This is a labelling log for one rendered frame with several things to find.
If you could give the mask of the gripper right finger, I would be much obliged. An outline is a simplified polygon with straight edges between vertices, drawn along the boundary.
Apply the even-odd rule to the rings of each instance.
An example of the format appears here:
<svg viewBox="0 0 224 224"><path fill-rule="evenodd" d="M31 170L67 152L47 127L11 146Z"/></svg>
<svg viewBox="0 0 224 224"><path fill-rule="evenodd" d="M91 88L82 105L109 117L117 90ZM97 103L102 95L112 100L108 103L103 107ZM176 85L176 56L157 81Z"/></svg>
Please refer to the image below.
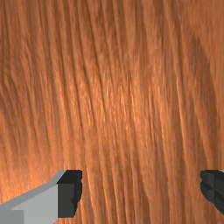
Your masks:
<svg viewBox="0 0 224 224"><path fill-rule="evenodd" d="M206 200L224 214L224 170L200 172L200 190Z"/></svg>

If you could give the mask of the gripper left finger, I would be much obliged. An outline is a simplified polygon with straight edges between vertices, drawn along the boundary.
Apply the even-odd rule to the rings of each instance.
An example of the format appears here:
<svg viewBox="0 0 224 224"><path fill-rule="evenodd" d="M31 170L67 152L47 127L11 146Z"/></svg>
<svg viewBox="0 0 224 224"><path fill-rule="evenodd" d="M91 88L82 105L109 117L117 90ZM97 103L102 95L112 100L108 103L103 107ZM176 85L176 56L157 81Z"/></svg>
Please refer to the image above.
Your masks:
<svg viewBox="0 0 224 224"><path fill-rule="evenodd" d="M82 171L60 170L53 178L0 205L0 224L54 224L73 218L82 195Z"/></svg>

